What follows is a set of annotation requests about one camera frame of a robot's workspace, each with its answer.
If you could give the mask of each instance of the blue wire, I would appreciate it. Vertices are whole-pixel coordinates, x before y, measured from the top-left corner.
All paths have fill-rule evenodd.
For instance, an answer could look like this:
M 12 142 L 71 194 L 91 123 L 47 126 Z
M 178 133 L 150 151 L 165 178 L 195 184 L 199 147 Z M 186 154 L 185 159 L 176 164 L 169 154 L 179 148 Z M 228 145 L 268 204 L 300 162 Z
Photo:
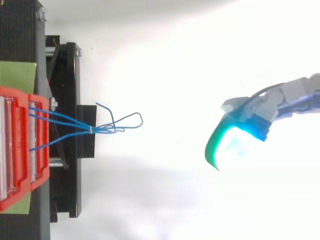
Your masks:
M 51 142 L 49 142 L 47 144 L 44 144 L 42 146 L 31 148 L 29 151 L 32 152 L 32 151 L 36 151 L 36 150 L 39 150 L 39 149 L 43 149 L 43 148 L 48 147 L 48 146 L 50 146 L 52 144 L 60 142 L 63 139 L 66 139 L 66 138 L 69 138 L 69 137 L 73 137 L 73 136 L 83 135 L 83 134 L 90 134 L 90 131 L 81 131 L 81 132 L 70 133 L 70 134 L 64 135 L 64 136 L 62 136 L 62 137 L 60 137 L 60 138 L 58 138 L 58 139 L 56 139 L 54 141 L 51 141 Z
M 125 116 L 125 117 L 123 117 L 123 118 L 121 118 L 121 119 L 119 119 L 119 120 L 115 121 L 114 123 L 116 124 L 116 123 L 118 123 L 118 122 L 122 121 L 123 119 L 129 118 L 129 117 L 131 117 L 131 116 L 133 116 L 133 115 L 135 115 L 135 114 L 138 114 L 138 115 L 140 115 L 140 116 L 141 116 L 141 114 L 140 114 L 140 113 L 135 112 L 135 113 L 132 113 L 132 114 L 130 114 L 130 115 L 128 115 L 128 116 Z M 103 125 L 98 126 L 97 128 L 106 128 L 106 127 L 108 127 L 108 126 L 110 126 L 110 125 L 112 125 L 112 123 L 103 124 Z
M 60 138 L 58 138 L 58 139 L 56 139 L 54 141 L 51 141 L 51 142 L 49 142 L 47 144 L 44 144 L 42 146 L 38 146 L 38 147 L 32 148 L 29 151 L 32 152 L 32 151 L 36 151 L 36 150 L 39 150 L 39 149 L 43 149 L 43 148 L 48 147 L 48 146 L 50 146 L 52 144 L 55 144 L 55 143 L 57 143 L 57 142 L 59 142 L 59 141 L 61 141 L 63 139 L 66 139 L 66 138 L 69 138 L 69 137 L 73 137 L 73 136 L 83 135 L 83 134 L 115 134 L 117 132 L 125 132 L 126 129 L 137 129 L 137 128 L 141 127 L 143 125 L 143 123 L 144 123 L 144 120 L 143 120 L 141 114 L 138 113 L 138 112 L 135 112 L 133 114 L 130 114 L 128 116 L 125 116 L 125 117 L 119 119 L 118 121 L 115 121 L 114 115 L 113 115 L 112 111 L 109 108 L 107 108 L 106 106 L 103 106 L 103 105 L 101 105 L 99 103 L 96 103 L 96 104 L 98 106 L 104 108 L 104 109 L 107 109 L 110 112 L 112 123 L 104 124 L 104 125 L 101 125 L 101 126 L 98 126 L 98 127 L 91 127 L 90 125 L 88 125 L 86 123 L 80 122 L 78 120 L 73 119 L 72 117 L 66 116 L 66 115 L 61 114 L 61 113 L 57 113 L 57 112 L 54 112 L 54 111 L 46 111 L 46 110 L 42 110 L 42 109 L 35 108 L 35 107 L 29 107 L 30 110 L 56 115 L 56 116 L 68 119 L 68 120 L 70 120 L 70 121 L 72 121 L 74 123 L 77 123 L 77 124 L 63 122 L 63 121 L 57 121 L 57 120 L 52 120 L 52 119 L 49 119 L 49 118 L 46 118 L 46 117 L 41 117 L 41 116 L 37 116 L 37 115 L 29 113 L 29 116 L 31 116 L 31 117 L 34 117 L 34 118 L 37 118 L 37 119 L 41 119 L 41 120 L 44 120 L 44 121 L 48 121 L 48 122 L 54 123 L 54 124 L 60 124 L 60 125 L 65 125 L 65 126 L 70 126 L 70 127 L 76 127 L 76 128 L 85 129 L 85 130 L 90 130 L 90 129 L 92 130 L 92 132 L 91 131 L 82 131 L 82 132 L 70 133 L 70 134 L 62 136 L 62 137 L 60 137 Z M 138 126 L 121 126 L 121 127 L 116 126 L 116 123 L 118 123 L 118 122 L 120 122 L 123 119 L 126 119 L 128 117 L 131 117 L 131 116 L 133 116 L 135 114 L 138 114 L 140 116 L 140 119 L 141 119 L 141 124 L 140 125 L 138 125 Z
M 86 127 L 86 126 L 80 126 L 80 125 L 73 124 L 73 123 L 68 123 L 68 122 L 63 122 L 63 121 L 56 121 L 56 120 L 52 120 L 52 119 L 49 119 L 49 118 L 46 118 L 46 117 L 34 115 L 34 114 L 31 114 L 31 113 L 29 113 L 29 116 L 34 117 L 36 119 L 41 119 L 41 120 L 44 120 L 44 121 L 48 121 L 48 122 L 54 123 L 54 124 L 60 124 L 60 125 L 76 127 L 76 128 L 80 128 L 80 129 L 84 129 L 84 130 L 90 130 L 90 126 Z
M 112 111 L 111 111 L 109 108 L 107 108 L 106 106 L 103 106 L 103 105 L 101 105 L 101 104 L 98 103 L 98 102 L 96 102 L 95 104 L 97 104 L 98 106 L 100 106 L 100 107 L 102 107 L 102 108 L 104 108 L 104 109 L 107 109 L 107 110 L 109 111 L 109 113 L 110 113 L 110 115 L 111 115 L 113 127 L 116 127 L 115 119 L 114 119 L 114 115 L 112 114 Z
M 39 108 L 36 108 L 36 107 L 29 107 L 30 110 L 34 110 L 34 111 L 38 111 L 38 112 L 41 112 L 41 113 L 46 113 L 46 114 L 52 114 L 52 115 L 56 115 L 56 116 L 59 116 L 61 118 L 65 118 L 65 119 L 68 119 L 74 123 L 77 123 L 83 127 L 89 127 L 90 128 L 90 125 L 84 123 L 84 122 L 80 122 L 78 120 L 75 120 L 74 118 L 72 117 L 69 117 L 69 116 L 66 116 L 64 114 L 61 114 L 61 113 L 58 113 L 58 112 L 54 112 L 54 111 L 46 111 L 46 110 L 42 110 L 42 109 L 39 109 Z

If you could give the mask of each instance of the red plastic bin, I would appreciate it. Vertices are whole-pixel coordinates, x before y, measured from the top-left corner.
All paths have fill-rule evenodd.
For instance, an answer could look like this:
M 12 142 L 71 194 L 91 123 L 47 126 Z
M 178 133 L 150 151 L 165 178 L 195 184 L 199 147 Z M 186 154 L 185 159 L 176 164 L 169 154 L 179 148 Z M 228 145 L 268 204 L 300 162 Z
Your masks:
M 41 110 L 49 110 L 49 100 L 43 96 L 29 94 L 29 106 Z M 30 111 L 32 114 L 48 119 L 49 114 L 40 111 Z M 30 128 L 35 123 L 35 130 Z M 39 147 L 49 142 L 49 122 L 34 117 L 29 117 L 29 144 L 30 148 Z M 49 166 L 49 148 L 44 147 L 36 151 L 30 152 L 30 180 L 31 191 L 42 185 L 50 175 Z
M 28 95 L 0 86 L 0 212 L 31 190 Z

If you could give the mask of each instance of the white background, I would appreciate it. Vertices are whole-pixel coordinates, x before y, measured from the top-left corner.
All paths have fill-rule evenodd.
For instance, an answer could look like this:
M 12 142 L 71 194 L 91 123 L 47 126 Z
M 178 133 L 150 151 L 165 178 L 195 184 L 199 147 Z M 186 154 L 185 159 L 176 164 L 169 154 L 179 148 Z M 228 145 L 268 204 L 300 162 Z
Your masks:
M 317 1 L 41 3 L 46 34 L 82 48 L 81 103 L 145 121 L 96 136 L 82 213 L 59 214 L 53 240 L 320 238 L 319 115 L 274 123 L 253 171 L 218 172 L 204 158 L 226 99 L 320 72 Z M 99 108 L 97 124 L 110 120 Z

